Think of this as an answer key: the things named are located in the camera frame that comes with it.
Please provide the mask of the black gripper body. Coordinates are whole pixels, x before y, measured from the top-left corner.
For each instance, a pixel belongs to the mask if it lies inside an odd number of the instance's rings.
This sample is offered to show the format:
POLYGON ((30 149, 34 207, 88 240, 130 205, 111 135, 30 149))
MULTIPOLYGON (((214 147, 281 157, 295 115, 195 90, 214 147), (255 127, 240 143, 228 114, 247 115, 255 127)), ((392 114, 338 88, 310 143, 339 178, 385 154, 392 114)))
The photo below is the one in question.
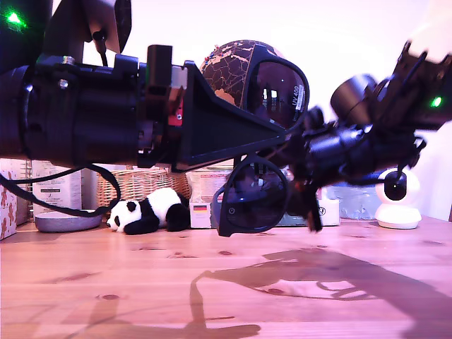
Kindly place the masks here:
POLYGON ((169 116, 184 94, 178 70, 172 47, 160 44, 145 63, 118 54, 112 67, 41 56, 30 82, 30 158, 67 167, 170 161, 169 116))

